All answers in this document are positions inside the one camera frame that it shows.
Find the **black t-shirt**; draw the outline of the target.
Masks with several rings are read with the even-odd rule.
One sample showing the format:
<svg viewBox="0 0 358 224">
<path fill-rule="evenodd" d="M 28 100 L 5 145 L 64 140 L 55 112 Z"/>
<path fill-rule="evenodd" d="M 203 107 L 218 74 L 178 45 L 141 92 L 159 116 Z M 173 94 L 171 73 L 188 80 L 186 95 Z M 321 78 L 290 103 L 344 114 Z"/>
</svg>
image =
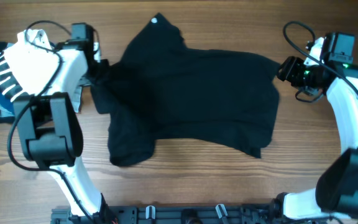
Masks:
<svg viewBox="0 0 358 224">
<path fill-rule="evenodd" d="M 273 135 L 278 63 L 249 52 L 185 45 L 162 14 L 129 43 L 120 61 L 91 79 L 97 111 L 110 116 L 111 164 L 151 158 L 159 139 L 190 138 L 261 156 Z"/>
</svg>

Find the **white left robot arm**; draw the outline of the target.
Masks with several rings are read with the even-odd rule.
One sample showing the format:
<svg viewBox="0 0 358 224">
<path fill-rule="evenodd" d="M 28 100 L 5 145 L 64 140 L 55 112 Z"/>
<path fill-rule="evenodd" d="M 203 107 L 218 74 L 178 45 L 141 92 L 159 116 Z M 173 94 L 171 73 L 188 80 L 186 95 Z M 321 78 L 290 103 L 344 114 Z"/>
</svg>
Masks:
<svg viewBox="0 0 358 224">
<path fill-rule="evenodd" d="M 97 65 L 94 29 L 73 24 L 69 39 L 51 46 L 42 29 L 29 26 L 1 54 L 8 78 L 0 91 L 13 104 L 11 133 L 19 135 L 33 171 L 50 174 L 70 206 L 68 223 L 116 223 L 83 164 L 83 134 L 72 105 L 80 79 Z"/>
</svg>

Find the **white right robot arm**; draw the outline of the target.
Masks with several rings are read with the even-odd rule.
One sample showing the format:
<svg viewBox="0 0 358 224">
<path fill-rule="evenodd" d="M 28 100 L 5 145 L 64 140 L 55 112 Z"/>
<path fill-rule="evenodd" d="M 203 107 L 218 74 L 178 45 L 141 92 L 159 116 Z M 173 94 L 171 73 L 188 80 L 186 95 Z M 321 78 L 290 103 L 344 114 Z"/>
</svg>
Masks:
<svg viewBox="0 0 358 224">
<path fill-rule="evenodd" d="M 341 155 L 315 188 L 285 194 L 282 215 L 296 221 L 336 216 L 358 219 L 358 66 L 353 63 L 355 37 L 332 32 L 309 43 L 309 57 L 288 57 L 277 77 L 300 93 L 320 91 L 331 104 L 341 141 Z"/>
</svg>

